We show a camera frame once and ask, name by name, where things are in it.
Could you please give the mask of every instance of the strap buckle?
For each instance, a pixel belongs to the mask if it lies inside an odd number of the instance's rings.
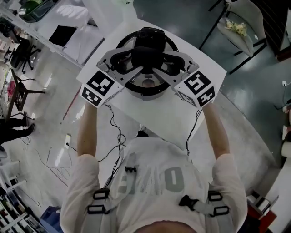
[[[135,168],[135,167],[125,167],[124,169],[125,169],[126,172],[128,172],[128,171],[129,171],[130,173],[132,173],[132,172],[136,172],[136,168]]]
[[[103,200],[103,199],[107,199],[110,193],[110,189],[109,188],[101,188],[97,191],[94,192],[93,194],[93,199],[94,200]]]
[[[104,205],[90,205],[87,207],[88,214],[109,214],[110,210],[106,210]]]
[[[228,206],[214,207],[213,214],[210,214],[210,217],[215,217],[215,216],[219,216],[219,215],[226,215],[228,213],[229,213]]]
[[[190,199],[188,195],[185,195],[179,202],[179,206],[188,206],[191,211],[194,211],[194,206],[198,202],[198,199]]]
[[[208,200],[211,202],[217,202],[222,200],[222,195],[217,191],[208,192]]]

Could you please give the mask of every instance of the white power adapter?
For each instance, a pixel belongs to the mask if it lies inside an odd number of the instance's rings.
[[[67,145],[67,143],[70,144],[71,137],[72,136],[70,134],[67,134],[66,137],[65,137],[65,148],[67,148],[67,149],[69,149],[69,146]]]

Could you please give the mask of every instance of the forearm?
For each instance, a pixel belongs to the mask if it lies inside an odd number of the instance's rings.
[[[227,134],[212,103],[207,104],[203,112],[214,155],[218,159],[220,155],[230,153]]]
[[[97,145],[97,108],[86,103],[81,118],[78,135],[78,156],[90,154],[95,156]]]

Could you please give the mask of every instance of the white t-shirt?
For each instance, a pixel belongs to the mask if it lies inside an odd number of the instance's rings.
[[[199,175],[188,156],[177,146],[159,138],[139,137],[125,147],[125,157],[135,155],[136,178],[128,194],[117,208],[119,233],[134,233],[154,222],[173,221],[205,232],[205,216],[188,207],[180,207],[181,198],[207,200],[209,184]],[[94,191],[100,188],[99,163],[91,155],[77,159],[67,196],[63,202],[60,223],[65,233],[80,232],[86,207],[92,203]],[[118,198],[124,192],[125,171],[119,170],[110,187]],[[213,167],[214,190],[220,192],[230,208],[235,230],[242,226],[246,214],[246,194],[237,174],[234,157],[220,156]]]

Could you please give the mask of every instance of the shirt sleeve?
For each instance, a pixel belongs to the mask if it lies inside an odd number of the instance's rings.
[[[236,232],[243,225],[247,215],[246,192],[237,173],[233,155],[221,155],[213,169],[212,190],[223,196],[223,202],[230,208]]]
[[[67,195],[60,213],[60,225],[64,233],[80,232],[87,206],[93,194],[100,188],[99,163],[94,156],[85,154],[77,158]]]

